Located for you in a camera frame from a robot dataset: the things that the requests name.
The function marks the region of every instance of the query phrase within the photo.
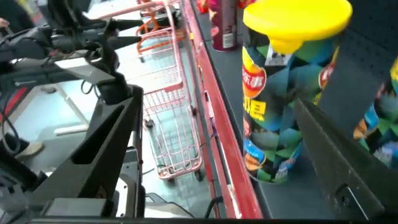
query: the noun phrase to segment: shopping cart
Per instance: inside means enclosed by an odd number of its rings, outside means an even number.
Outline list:
[[[153,3],[150,5],[157,7],[162,2]],[[201,181],[203,159],[195,122],[196,108],[187,85],[170,5],[170,1],[164,1],[170,27],[142,36],[142,47],[157,47],[138,52],[135,58],[121,58],[118,71],[128,83],[144,89],[144,126],[152,140],[159,177],[173,180],[194,172]]]
[[[138,4],[142,4],[142,3],[149,3],[151,2],[151,0],[137,0]],[[144,18],[146,21],[143,25],[141,25],[138,30],[136,31],[136,35],[139,34],[148,34],[150,32],[156,32],[158,30],[162,30],[164,28],[169,28],[171,23],[174,25],[174,27],[176,28],[176,26],[178,26],[178,14],[175,10],[175,8],[172,8],[172,17],[170,18],[165,10],[165,6],[164,5],[157,5],[155,7],[150,7],[150,8],[146,8],[140,11],[140,15],[142,18]],[[182,30],[178,30],[176,29],[176,37],[177,40],[183,40],[184,39],[184,32]],[[159,42],[156,44],[152,44],[152,45],[147,45],[147,46],[142,46],[142,44],[144,42],[146,42],[146,37],[142,37],[142,40],[140,42],[137,43],[137,51],[139,54],[148,51],[148,50],[152,50],[155,49],[157,47],[162,47],[163,45],[168,45],[171,44],[170,41],[171,40],[163,40],[163,42]]]

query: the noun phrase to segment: plastic lid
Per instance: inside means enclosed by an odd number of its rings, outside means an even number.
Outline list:
[[[353,8],[347,0],[258,0],[243,14],[243,22],[268,36],[278,53],[291,54],[303,42],[341,32]]]

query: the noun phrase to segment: colorful packaging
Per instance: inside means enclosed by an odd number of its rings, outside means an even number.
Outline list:
[[[209,0],[211,38],[215,50],[236,48],[236,1]]]
[[[197,6],[199,9],[199,12],[204,14],[209,11],[209,7],[207,5],[207,0],[197,0]]]
[[[241,9],[244,9],[246,6],[248,6],[251,3],[254,3],[256,0],[239,0],[238,6]]]
[[[391,80],[383,83],[364,118],[354,130],[354,139],[388,168],[398,168],[398,59]]]
[[[298,97],[317,103],[338,52],[338,36],[279,54],[250,28],[242,51],[244,163],[256,180],[283,182],[302,149],[293,116]]]

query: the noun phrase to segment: pink cart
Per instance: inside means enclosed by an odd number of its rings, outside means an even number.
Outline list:
[[[139,85],[145,91],[144,126],[152,139],[151,148],[159,178],[172,181],[194,172],[195,177],[202,181],[200,169],[203,159],[196,108],[182,63],[181,51],[185,49],[178,46],[180,37],[172,15],[174,2],[151,1],[135,8],[142,11],[165,9],[170,27],[144,34],[141,47],[157,47],[139,52],[136,58],[121,58],[119,71],[125,74],[128,83]]]

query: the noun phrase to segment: tiled floor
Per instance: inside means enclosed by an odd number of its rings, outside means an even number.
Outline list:
[[[113,1],[113,4],[123,5],[125,0]],[[100,13],[106,7],[98,7],[96,13]],[[123,16],[123,19],[133,17],[134,14]],[[133,30],[122,32],[122,35],[133,34]],[[187,73],[190,89],[192,90],[192,79],[190,78],[190,68],[188,64],[187,52],[181,49],[183,55],[184,71]],[[132,55],[136,54],[136,47],[129,46],[118,50],[121,59],[121,69],[128,77],[138,68],[146,68],[145,63],[131,63]],[[91,118],[96,103],[94,93],[84,95],[80,91],[81,81],[65,82],[60,84],[70,98],[75,102],[77,107],[83,112],[87,119]],[[73,150],[81,143],[85,134],[70,134],[66,136],[56,136],[53,132],[56,128],[72,126],[79,124],[78,118],[74,112],[67,106],[62,97],[58,93],[46,95],[38,92],[28,105],[26,110],[19,116],[15,122],[15,126],[20,136],[30,141],[43,141],[45,149],[34,159],[26,161],[25,164],[33,170],[43,170],[45,172],[53,171],[56,167],[68,157]],[[156,168],[155,160],[151,153],[151,140],[149,133],[144,133],[143,140],[143,159],[144,159],[144,177],[143,185],[147,193],[157,193],[168,202],[175,202],[183,208],[191,212],[195,217],[202,217],[206,212],[208,203],[210,202],[210,194],[208,190],[208,182],[206,179],[198,182],[195,176],[185,174],[177,177],[174,184],[160,180]],[[186,142],[193,144],[193,135],[188,134]]]

